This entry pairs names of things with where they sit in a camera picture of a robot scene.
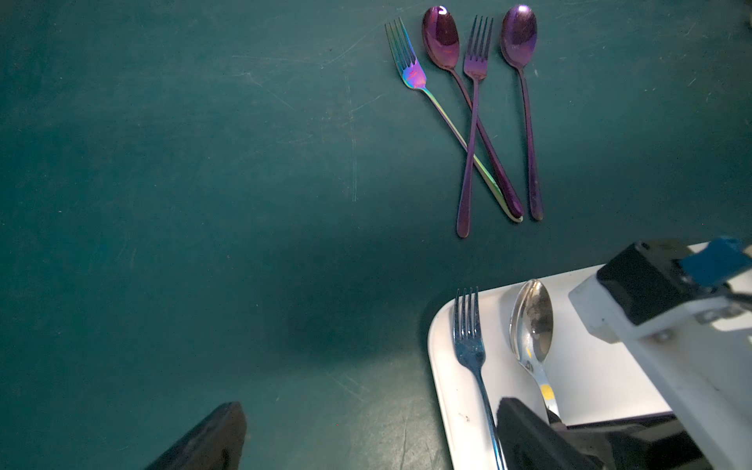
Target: black object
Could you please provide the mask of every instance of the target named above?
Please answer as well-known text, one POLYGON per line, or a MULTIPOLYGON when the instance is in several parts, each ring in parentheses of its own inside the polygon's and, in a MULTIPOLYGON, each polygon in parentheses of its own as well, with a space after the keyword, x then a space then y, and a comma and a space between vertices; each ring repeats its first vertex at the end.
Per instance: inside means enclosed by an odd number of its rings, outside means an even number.
POLYGON ((496 422, 509 470, 599 470, 516 398, 502 398, 496 422))
POLYGON ((240 402, 223 403, 147 470, 237 470, 245 442, 245 414, 240 402))
POLYGON ((506 397, 496 422, 509 470, 712 469, 673 414, 567 428, 506 397))
POLYGON ((677 240, 639 241, 598 270, 598 282, 626 317, 640 325, 685 302, 729 295, 728 286, 706 290, 684 273, 678 261, 693 254, 677 240))

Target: screw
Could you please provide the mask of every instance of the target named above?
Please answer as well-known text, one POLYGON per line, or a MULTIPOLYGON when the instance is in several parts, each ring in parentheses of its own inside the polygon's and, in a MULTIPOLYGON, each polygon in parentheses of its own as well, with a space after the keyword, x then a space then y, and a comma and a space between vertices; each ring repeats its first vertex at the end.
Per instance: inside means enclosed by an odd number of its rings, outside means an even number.
POLYGON ((710 322, 718 320, 719 318, 720 314, 717 310, 708 310, 695 315, 695 320, 697 320, 697 323, 699 323, 700 325, 706 325, 710 322))
POLYGON ((657 343, 665 343, 670 339, 674 338, 674 332, 670 329, 664 329, 659 331, 658 333, 653 335, 653 339, 656 340, 657 343))

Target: fork tines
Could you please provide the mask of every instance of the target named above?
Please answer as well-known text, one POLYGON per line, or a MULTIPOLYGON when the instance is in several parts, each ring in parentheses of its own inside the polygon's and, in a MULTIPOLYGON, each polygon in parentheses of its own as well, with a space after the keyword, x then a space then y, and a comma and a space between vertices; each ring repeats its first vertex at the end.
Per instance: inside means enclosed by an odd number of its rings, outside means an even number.
POLYGON ((465 60, 488 60, 488 53, 491 48, 491 32, 493 31, 493 18, 491 18, 491 24, 488 23, 488 17, 481 16, 481 21, 478 21, 478 16, 475 16, 475 20, 472 22, 472 29, 470 30, 470 39, 468 40, 468 52, 465 55, 465 60), (475 33, 475 25, 478 24, 478 33, 475 33))
POLYGON ((387 40, 389 41, 389 48, 392 50, 394 63, 397 64, 397 69, 402 73, 407 67, 417 62, 408 31, 405 29, 402 18, 387 23, 384 27, 387 29, 387 40))
POLYGON ((478 308, 478 288, 462 291, 462 302, 459 300, 459 289, 457 296, 454 298, 454 337, 455 339, 480 338, 481 336, 481 316, 478 308))

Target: iridescent fork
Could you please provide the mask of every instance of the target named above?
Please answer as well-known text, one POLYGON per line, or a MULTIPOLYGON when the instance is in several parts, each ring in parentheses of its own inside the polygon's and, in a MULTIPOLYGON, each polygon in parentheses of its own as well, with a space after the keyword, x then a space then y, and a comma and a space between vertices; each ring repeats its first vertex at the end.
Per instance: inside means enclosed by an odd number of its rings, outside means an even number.
MULTIPOLYGON (((431 92, 426 88, 426 74, 423 73, 423 69, 420 67, 420 63, 415 56, 413 44, 410 42, 410 37, 408 36, 408 32, 405 29, 405 24, 402 22, 402 18, 398 18, 391 23, 387 23, 385 26, 387 29, 389 48, 392 50, 392 57, 394 58, 394 63, 397 66, 397 70, 402 76, 402 81, 405 82, 405 85, 407 85, 408 88, 422 91, 426 94, 426 96, 429 97, 431 103, 433 103, 433 105, 436 107, 436 110, 440 113, 441 117, 444 118, 444 121, 447 123, 449 128, 452 129, 454 137, 456 137, 457 140, 461 143, 462 148, 467 151, 468 145, 465 142, 465 139, 462 138, 461 134, 457 130, 457 127, 455 127, 455 125, 449 119, 449 116, 447 116, 447 113, 444 112, 444 109, 441 107, 438 101, 436 101, 434 95, 431 94, 431 92)), ((512 220, 518 221, 518 219, 512 216, 512 214, 509 212, 509 207, 504 200, 504 196, 502 195, 499 186, 493 180, 493 176, 491 176, 491 173, 486 170, 486 167, 483 166, 483 163, 481 163, 481 161, 475 156, 475 154, 473 154, 473 162, 475 163, 475 168, 477 168, 481 173, 481 177, 483 177, 486 185, 491 190, 493 197, 507 214, 507 217, 512 220)))
POLYGON ((472 79, 472 118, 470 119, 470 139, 468 139, 468 156, 465 164, 465 176, 462 179, 462 193, 459 195, 459 210, 457 211, 457 235, 464 238, 470 235, 470 200, 472 198, 472 160, 475 156, 475 129, 478 126, 478 92, 481 88, 481 80, 488 72, 488 50, 491 46, 491 31, 493 31, 493 18, 491 19, 488 36, 488 17, 484 23, 483 17, 478 22, 478 17, 472 23, 468 51, 465 54, 465 75, 472 79), (478 33, 475 34, 475 23, 478 24, 478 33))

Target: purple fork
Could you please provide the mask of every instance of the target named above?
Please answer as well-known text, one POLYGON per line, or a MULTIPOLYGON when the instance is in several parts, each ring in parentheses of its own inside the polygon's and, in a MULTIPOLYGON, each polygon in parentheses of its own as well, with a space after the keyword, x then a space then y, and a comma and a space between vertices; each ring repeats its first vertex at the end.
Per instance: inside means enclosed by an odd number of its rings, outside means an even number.
POLYGON ((462 177, 462 193, 459 195, 459 210, 457 211, 457 235, 464 238, 470 235, 470 199, 472 196, 472 162, 475 152, 475 129, 478 125, 478 99, 481 80, 488 72, 488 50, 491 46, 491 31, 493 18, 488 24, 488 17, 478 21, 478 16, 472 22, 468 51, 465 54, 465 75, 472 79, 472 118, 470 120, 470 139, 468 139, 468 156, 465 161, 465 175, 462 177))

